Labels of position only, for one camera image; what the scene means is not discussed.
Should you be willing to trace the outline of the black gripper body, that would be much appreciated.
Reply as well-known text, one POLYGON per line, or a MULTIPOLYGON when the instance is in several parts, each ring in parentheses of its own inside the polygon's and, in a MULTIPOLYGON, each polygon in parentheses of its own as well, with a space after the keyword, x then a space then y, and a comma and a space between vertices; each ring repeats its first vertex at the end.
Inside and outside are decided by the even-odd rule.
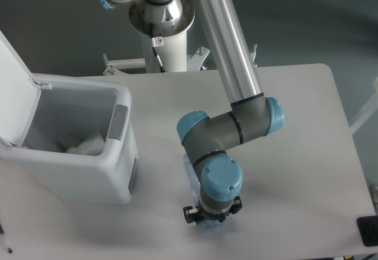
POLYGON ((196 207, 198 210, 199 217, 197 218, 198 221, 225 221, 226 217, 230 214, 231 206, 221 209, 221 210, 215 210, 214 212, 208 212, 206 209, 198 205, 196 207))

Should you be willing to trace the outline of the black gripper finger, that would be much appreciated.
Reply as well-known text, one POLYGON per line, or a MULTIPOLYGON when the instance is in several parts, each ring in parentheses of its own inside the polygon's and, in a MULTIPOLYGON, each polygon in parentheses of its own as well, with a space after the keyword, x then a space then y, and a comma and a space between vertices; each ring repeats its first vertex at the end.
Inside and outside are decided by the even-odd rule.
POLYGON ((240 196, 236 196, 233 200, 233 203, 230 205, 230 207, 225 211, 221 212, 218 215, 218 221, 220 223, 224 222, 226 220, 226 217, 229 215, 235 215, 237 214, 243 207, 242 201, 240 196))
POLYGON ((186 206, 183 207, 184 219, 188 224, 195 223, 199 225, 204 221, 204 216, 202 215, 202 210, 196 206, 186 206))

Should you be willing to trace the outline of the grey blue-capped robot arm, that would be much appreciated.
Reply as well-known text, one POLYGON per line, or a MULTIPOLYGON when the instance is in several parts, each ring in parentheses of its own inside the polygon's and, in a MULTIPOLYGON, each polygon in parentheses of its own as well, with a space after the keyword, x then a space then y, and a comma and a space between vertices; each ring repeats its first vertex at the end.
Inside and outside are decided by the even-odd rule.
MULTIPOLYGON (((99 0, 112 9, 133 0, 99 0)), ((152 16, 178 0, 143 0, 147 35, 162 35, 162 22, 152 16)), ((200 183, 198 205, 183 209, 187 223, 223 222, 242 208, 242 169, 227 150, 280 130, 284 112, 266 97, 249 53, 232 0, 193 0, 230 102, 231 111, 209 117, 203 111, 183 116, 177 132, 200 183)))

